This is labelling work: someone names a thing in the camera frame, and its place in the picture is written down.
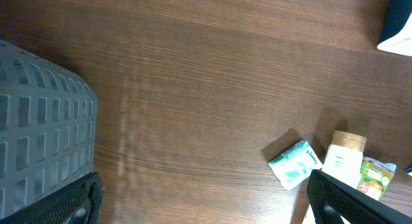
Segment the dark grey plastic basket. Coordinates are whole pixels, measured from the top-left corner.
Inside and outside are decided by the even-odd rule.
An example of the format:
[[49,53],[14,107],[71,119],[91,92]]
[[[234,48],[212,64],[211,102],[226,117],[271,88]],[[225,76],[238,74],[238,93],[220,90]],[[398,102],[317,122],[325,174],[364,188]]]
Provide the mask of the dark grey plastic basket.
[[1,41],[1,218],[92,172],[97,113],[79,75]]

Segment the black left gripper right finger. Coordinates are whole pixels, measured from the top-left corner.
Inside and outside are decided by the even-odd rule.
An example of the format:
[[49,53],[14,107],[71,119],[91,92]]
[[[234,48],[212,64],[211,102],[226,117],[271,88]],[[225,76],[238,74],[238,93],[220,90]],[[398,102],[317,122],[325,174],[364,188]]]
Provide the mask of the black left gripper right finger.
[[344,220],[350,223],[411,223],[411,217],[321,170],[312,171],[306,192],[316,224],[343,223]]

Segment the teal white tissue pack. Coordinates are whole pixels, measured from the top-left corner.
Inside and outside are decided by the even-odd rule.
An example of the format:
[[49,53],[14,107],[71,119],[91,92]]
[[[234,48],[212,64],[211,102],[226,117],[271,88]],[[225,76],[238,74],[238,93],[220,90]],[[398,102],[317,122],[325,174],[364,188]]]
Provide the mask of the teal white tissue pack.
[[323,164],[311,145],[301,140],[269,161],[268,166],[281,185],[291,191],[306,180],[313,170],[321,169]]

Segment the white yellow snack bag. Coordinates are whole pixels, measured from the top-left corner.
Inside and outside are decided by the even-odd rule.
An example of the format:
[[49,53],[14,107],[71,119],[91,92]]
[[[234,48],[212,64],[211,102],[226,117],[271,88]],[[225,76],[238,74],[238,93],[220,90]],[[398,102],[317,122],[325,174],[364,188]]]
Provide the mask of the white yellow snack bag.
[[408,175],[412,176],[412,167],[408,167],[408,168],[405,170],[405,172],[406,172]]

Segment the green snack pouch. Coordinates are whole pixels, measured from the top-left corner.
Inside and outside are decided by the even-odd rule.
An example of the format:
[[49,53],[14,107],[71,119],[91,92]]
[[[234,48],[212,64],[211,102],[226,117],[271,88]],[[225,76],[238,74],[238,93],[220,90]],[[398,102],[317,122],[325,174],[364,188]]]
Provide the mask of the green snack pouch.
[[393,163],[382,163],[364,156],[360,168],[360,180],[356,189],[379,201],[394,177],[396,169],[397,166]]

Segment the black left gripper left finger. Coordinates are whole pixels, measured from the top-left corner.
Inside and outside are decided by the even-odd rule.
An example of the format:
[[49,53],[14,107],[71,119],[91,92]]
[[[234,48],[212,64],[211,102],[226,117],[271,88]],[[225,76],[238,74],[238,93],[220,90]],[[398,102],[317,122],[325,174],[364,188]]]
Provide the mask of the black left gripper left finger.
[[1,223],[98,223],[104,186],[97,172],[75,180]]

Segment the white tube with tan cap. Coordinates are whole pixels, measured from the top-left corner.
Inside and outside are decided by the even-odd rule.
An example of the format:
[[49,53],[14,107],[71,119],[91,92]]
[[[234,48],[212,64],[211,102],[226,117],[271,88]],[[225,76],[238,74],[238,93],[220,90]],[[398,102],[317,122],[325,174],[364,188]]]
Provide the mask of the white tube with tan cap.
[[334,131],[321,170],[355,189],[361,177],[366,141],[361,135]]

